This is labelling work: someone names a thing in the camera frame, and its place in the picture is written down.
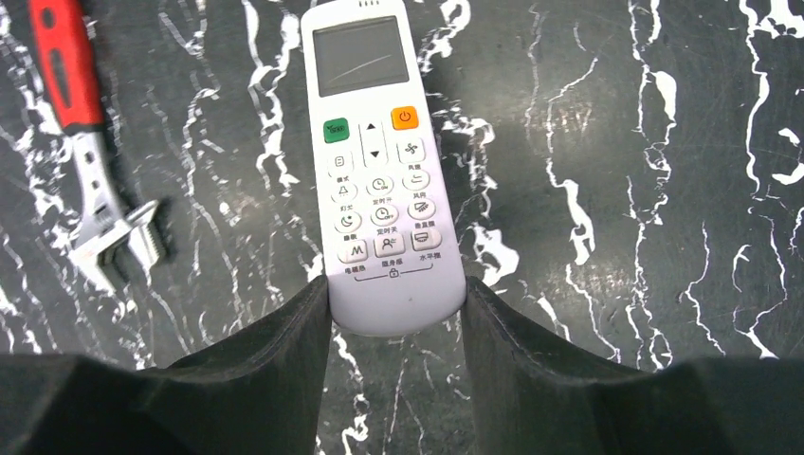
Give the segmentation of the white air conditioner remote control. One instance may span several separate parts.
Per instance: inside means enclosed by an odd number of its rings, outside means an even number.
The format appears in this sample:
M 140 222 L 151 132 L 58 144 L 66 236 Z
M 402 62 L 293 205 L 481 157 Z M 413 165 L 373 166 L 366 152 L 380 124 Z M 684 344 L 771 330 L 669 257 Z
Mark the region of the white air conditioner remote control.
M 397 337 L 450 318 L 466 275 L 405 4 L 326 2 L 301 38 L 334 322 Z

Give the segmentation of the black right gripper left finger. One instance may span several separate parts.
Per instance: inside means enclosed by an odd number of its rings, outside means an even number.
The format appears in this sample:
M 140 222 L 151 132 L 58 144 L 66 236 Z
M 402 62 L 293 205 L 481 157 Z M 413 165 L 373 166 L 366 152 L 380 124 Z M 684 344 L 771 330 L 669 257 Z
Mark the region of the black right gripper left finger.
M 166 368 L 1 357 L 5 454 L 310 454 L 332 319 L 327 281 Z

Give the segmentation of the red handled adjustable wrench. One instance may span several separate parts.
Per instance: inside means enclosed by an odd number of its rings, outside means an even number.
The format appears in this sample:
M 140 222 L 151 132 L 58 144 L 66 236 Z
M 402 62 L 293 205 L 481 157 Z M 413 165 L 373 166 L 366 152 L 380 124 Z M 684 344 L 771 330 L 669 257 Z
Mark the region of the red handled adjustable wrench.
M 46 92 L 72 141 L 81 187 L 81 226 L 68 258 L 96 289 L 113 295 L 121 282 L 113 264 L 120 245 L 144 270 L 163 258 L 154 226 L 159 203 L 150 200 L 125 210 L 113 185 L 100 86 L 80 2 L 31 1 L 28 11 Z

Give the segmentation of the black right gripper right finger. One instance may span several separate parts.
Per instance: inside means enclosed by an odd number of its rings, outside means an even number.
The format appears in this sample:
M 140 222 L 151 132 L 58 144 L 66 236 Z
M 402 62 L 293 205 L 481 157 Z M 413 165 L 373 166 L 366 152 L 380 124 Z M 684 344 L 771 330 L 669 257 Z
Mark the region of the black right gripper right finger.
M 656 373 L 523 316 L 476 278 L 462 309 L 480 454 L 799 454 L 803 364 L 705 357 Z

